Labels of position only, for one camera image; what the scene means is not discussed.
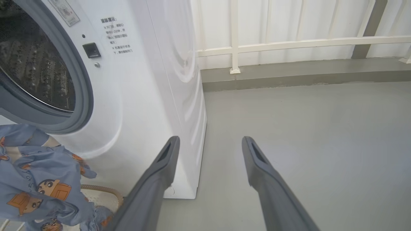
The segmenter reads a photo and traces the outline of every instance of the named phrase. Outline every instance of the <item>gray baseboard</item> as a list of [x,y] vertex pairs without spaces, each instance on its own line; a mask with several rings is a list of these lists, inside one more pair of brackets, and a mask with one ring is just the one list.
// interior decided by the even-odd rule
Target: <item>gray baseboard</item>
[[411,64],[398,58],[288,62],[201,71],[205,92],[288,86],[411,81]]

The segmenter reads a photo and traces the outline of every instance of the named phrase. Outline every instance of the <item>cartoon character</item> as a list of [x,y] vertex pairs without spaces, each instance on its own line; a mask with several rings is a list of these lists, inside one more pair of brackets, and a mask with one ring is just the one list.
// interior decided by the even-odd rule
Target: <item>cartoon character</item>
[[103,222],[101,222],[102,226],[106,227],[112,218],[113,218],[113,215],[108,216]]
[[60,222],[58,222],[57,219],[53,218],[51,219],[53,222],[52,223],[45,223],[42,225],[42,231],[60,231],[62,230],[62,225]]
[[71,191],[72,187],[70,185],[60,183],[59,179],[56,180],[43,180],[37,186],[37,192],[51,196],[62,201],[65,201]]
[[42,202],[42,199],[30,197],[26,192],[21,192],[16,194],[7,204],[18,208],[18,213],[23,216],[24,213],[31,213],[38,209]]
[[88,165],[85,163],[83,158],[77,156],[76,154],[73,154],[72,157],[80,164],[80,174],[84,175],[85,174],[84,167],[87,167]]
[[2,160],[9,160],[10,158],[9,158],[7,155],[3,155],[3,156],[0,156],[0,159],[2,159]]
[[25,164],[21,168],[24,169],[24,170],[29,170],[29,169],[31,169],[31,164]]
[[30,143],[30,140],[33,138],[33,135],[26,141],[26,143]]

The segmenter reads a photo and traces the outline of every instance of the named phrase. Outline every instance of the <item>railing post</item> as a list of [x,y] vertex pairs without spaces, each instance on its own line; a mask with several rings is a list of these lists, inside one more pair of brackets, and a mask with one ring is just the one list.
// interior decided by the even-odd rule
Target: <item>railing post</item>
[[300,8],[300,16],[298,18],[296,41],[301,40],[302,17],[304,16],[304,12],[305,12],[304,1],[305,0],[301,0],[301,8]]
[[233,67],[230,74],[239,74],[238,68],[238,1],[231,0],[231,54],[233,58]]
[[407,52],[407,54],[404,56],[404,58],[401,58],[399,61],[400,61],[400,62],[403,62],[403,63],[411,63],[411,46],[410,46],[410,48],[408,49],[408,52]]

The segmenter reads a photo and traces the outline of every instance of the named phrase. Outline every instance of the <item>blue fabric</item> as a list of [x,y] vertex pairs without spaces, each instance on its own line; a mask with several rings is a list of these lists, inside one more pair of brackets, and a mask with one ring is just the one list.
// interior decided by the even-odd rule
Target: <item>blue fabric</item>
[[[0,126],[0,216],[26,222],[27,231],[60,230],[61,224],[102,230],[110,210],[95,208],[80,191],[81,175],[96,173],[64,146],[42,146],[49,138],[30,125]],[[14,162],[7,147],[20,152]]]

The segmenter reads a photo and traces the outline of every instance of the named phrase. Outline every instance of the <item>white wall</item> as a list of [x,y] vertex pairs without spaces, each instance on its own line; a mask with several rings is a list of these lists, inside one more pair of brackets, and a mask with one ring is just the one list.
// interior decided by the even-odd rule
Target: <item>white wall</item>
[[[191,0],[198,49],[231,46],[230,0]],[[306,0],[301,39],[326,38],[335,0]],[[368,0],[340,0],[333,37],[356,37]],[[401,5],[388,0],[376,35],[387,35]],[[267,42],[296,39],[301,0],[272,0],[271,27]],[[239,45],[265,42],[268,0],[238,0]],[[203,17],[204,42],[199,14]],[[411,1],[407,0],[394,35],[411,35]],[[371,45],[368,58],[404,56],[410,44]],[[354,46],[316,47],[239,54],[238,64],[257,65],[278,62],[351,58]],[[231,67],[231,55],[200,57],[201,69]]]

